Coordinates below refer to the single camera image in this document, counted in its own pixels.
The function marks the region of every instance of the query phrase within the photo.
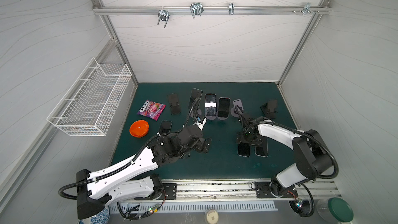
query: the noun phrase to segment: fox's candy bag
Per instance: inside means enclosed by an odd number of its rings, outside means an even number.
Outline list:
[[[147,100],[137,114],[158,120],[166,105]]]

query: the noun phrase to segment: metal clamp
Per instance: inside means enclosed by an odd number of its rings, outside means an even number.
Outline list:
[[[203,5],[201,2],[193,3],[192,5],[189,6],[189,9],[191,10],[193,18],[195,18],[195,15],[199,15],[200,17],[202,16]]]
[[[235,13],[235,4],[229,3],[229,15],[233,15]]]
[[[311,11],[311,10],[310,10],[310,3],[306,3],[305,6],[304,6],[304,8],[303,8],[303,10],[300,11],[300,12],[301,12],[301,14],[303,14],[303,15],[305,15],[305,14],[307,14],[307,13],[316,14],[315,11]]]
[[[167,21],[169,21],[169,18],[170,18],[169,12],[168,12],[168,11],[165,11],[165,10],[160,10],[160,11],[158,12],[158,17],[159,17],[158,25],[159,25],[159,22],[160,22],[161,20],[162,20],[162,21],[166,21],[166,22],[164,23],[164,28],[166,28]]]

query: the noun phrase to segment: white wire basket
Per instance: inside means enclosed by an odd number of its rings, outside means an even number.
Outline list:
[[[130,79],[126,64],[93,58],[47,121],[69,136],[105,136]]]

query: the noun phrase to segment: smartphone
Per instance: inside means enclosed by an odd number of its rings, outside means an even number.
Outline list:
[[[221,97],[218,99],[218,114],[219,118],[227,118],[229,115],[229,105],[231,104],[230,98]]]
[[[202,90],[192,88],[191,97],[189,99],[188,109],[191,109],[192,103],[196,98],[201,98],[201,97],[202,97]]]
[[[205,95],[205,116],[216,117],[217,115],[217,96],[212,94]]]
[[[235,108],[235,106],[239,106],[239,107],[241,107],[242,110],[243,110],[242,101],[241,101],[240,99],[234,100],[234,101],[232,102],[232,104],[234,105],[234,108]]]
[[[160,127],[159,127],[159,133],[167,133],[170,132],[170,130],[172,129],[172,123],[171,121],[162,121],[160,123]]]
[[[242,157],[250,157],[250,145],[246,143],[239,143],[238,155]]]
[[[255,153],[260,157],[268,157],[268,137],[261,137],[263,143],[261,146],[256,146]]]

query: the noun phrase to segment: robotic arm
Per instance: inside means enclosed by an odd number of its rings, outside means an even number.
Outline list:
[[[76,183],[59,189],[60,196],[77,200],[79,219],[101,212],[105,206],[125,199],[156,199],[164,188],[158,175],[128,181],[144,172],[184,158],[191,150],[207,153],[211,138],[203,138],[202,128],[206,118],[197,116],[199,98],[196,98],[188,113],[184,127],[177,132],[157,134],[151,137],[135,154],[108,168],[90,172],[83,169],[76,174]],[[187,126],[194,111],[194,124]],[[77,196],[64,191],[77,187]]]
[[[336,159],[315,130],[302,132],[265,117],[253,119],[239,106],[236,106],[235,111],[239,115],[243,129],[243,132],[238,134],[237,143],[261,146],[261,137],[268,137],[293,150],[295,163],[271,178],[268,190],[275,197],[282,197],[294,184],[301,185],[316,178],[332,179],[337,176]],[[331,166],[334,167],[333,173],[322,175]]]
[[[145,142],[137,154],[113,166],[96,172],[86,169],[77,172],[76,183],[60,188],[59,195],[77,200],[79,219],[91,217],[113,202],[130,198],[136,200],[158,198],[164,191],[158,175],[132,181],[129,179],[168,163],[174,163],[186,157],[191,150],[208,152],[211,138],[203,138],[202,129],[206,118],[197,115],[198,105],[199,98],[196,98],[181,130],[158,133]],[[194,113],[194,124],[187,126],[191,112]],[[261,146],[264,138],[268,137],[286,145],[294,152],[295,163],[272,177],[269,187],[262,190],[270,192],[275,197],[282,197],[294,184],[300,185],[316,178],[332,179],[337,176],[336,159],[318,132],[297,131],[265,117],[254,119],[238,106],[236,112],[242,126],[242,132],[237,136],[238,144],[242,142]],[[334,167],[334,172],[331,175],[322,175],[331,166]],[[77,196],[64,192],[73,187],[77,187]]]

